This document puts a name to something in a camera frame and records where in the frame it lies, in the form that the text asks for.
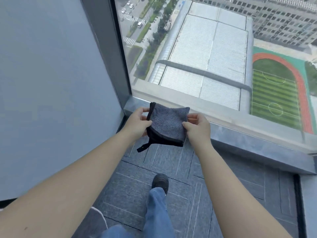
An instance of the soccer field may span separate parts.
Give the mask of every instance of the soccer field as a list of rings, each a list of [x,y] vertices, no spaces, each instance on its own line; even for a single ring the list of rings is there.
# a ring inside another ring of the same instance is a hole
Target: soccer field
[[[300,130],[296,83],[253,69],[251,114]]]

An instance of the building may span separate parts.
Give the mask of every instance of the building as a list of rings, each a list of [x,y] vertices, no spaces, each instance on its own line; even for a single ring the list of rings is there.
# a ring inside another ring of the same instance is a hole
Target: building
[[[187,1],[148,81],[249,113],[252,47],[251,17]]]
[[[299,50],[317,39],[317,4],[313,0],[195,1],[252,17],[255,38]]]

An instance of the person's right hand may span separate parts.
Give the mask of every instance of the person's right hand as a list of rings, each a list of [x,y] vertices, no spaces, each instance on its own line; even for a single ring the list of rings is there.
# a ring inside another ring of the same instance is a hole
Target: person's right hand
[[[210,142],[210,124],[202,114],[188,114],[188,122],[183,122],[184,128],[193,148],[201,145],[211,144]]]

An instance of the person's left hand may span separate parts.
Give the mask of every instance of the person's left hand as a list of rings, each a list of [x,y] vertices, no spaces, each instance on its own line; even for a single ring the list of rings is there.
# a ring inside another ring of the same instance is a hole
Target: person's left hand
[[[146,135],[146,128],[152,124],[152,121],[147,121],[146,116],[142,115],[144,112],[148,112],[150,108],[140,107],[135,110],[126,121],[122,131],[131,137],[131,142],[134,143],[142,136]]]

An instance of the hand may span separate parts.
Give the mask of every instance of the hand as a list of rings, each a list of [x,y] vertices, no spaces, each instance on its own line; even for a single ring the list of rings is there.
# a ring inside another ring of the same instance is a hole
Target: hand
[[[130,136],[132,143],[137,141],[142,136],[145,136],[145,129],[152,124],[152,120],[147,121],[146,116],[142,115],[142,113],[148,112],[149,110],[149,108],[138,108],[131,114],[122,128],[121,131]]]
[[[199,145],[211,144],[210,141],[210,124],[202,114],[188,114],[188,122],[183,122],[184,128],[193,148]]]

